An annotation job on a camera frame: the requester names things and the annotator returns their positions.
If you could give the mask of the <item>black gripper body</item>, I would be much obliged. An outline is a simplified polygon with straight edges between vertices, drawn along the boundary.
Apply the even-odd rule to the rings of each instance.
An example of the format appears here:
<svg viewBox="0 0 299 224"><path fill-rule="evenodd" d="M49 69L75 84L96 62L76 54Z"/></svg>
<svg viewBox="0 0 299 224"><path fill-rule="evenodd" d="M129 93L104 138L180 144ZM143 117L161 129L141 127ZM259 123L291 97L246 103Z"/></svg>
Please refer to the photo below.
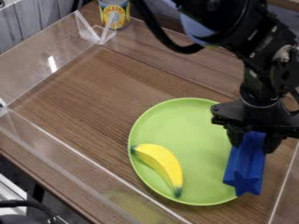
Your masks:
<svg viewBox="0 0 299 224"><path fill-rule="evenodd" d="M240 132L258 131L299 138L299 110L288 111L278 101L270 107L252 107L242 100L211 106L211 122Z"/></svg>

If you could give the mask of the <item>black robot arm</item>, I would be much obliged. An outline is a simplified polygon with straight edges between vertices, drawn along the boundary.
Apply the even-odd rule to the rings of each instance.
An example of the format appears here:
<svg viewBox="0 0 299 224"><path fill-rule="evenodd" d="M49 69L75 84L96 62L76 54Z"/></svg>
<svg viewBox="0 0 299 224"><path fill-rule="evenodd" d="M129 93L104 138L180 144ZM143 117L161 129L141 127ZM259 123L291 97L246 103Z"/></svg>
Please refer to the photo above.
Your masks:
<svg viewBox="0 0 299 224"><path fill-rule="evenodd" d="M274 152L288 137L299 139L299 42L288 25L267 8L267 0L164 0L180 12L191 45L178 45L165 34L145 0L131 0L144 23L165 47L192 54L210 46L231 51L244 66L239 98L211 106L211 122L227 130L239 146L251 131L266 134L262 149Z"/></svg>

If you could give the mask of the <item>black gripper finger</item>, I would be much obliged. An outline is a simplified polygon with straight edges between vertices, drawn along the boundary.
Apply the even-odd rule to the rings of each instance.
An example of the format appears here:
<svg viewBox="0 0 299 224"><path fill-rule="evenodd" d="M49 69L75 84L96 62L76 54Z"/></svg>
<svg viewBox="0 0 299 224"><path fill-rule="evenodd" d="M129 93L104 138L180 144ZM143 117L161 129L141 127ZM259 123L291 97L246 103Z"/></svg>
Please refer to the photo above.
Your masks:
<svg viewBox="0 0 299 224"><path fill-rule="evenodd" d="M279 135L278 133L267 133L266 142L264 142L264 153L266 154L274 153L280 143L284 140L286 140L286 137Z"/></svg>
<svg viewBox="0 0 299 224"><path fill-rule="evenodd" d="M235 126L232 124L227 127L227 135L228 140L231 142L231 145L234 147L238 147L242 144L243 136L247 133L246 129L243 127Z"/></svg>

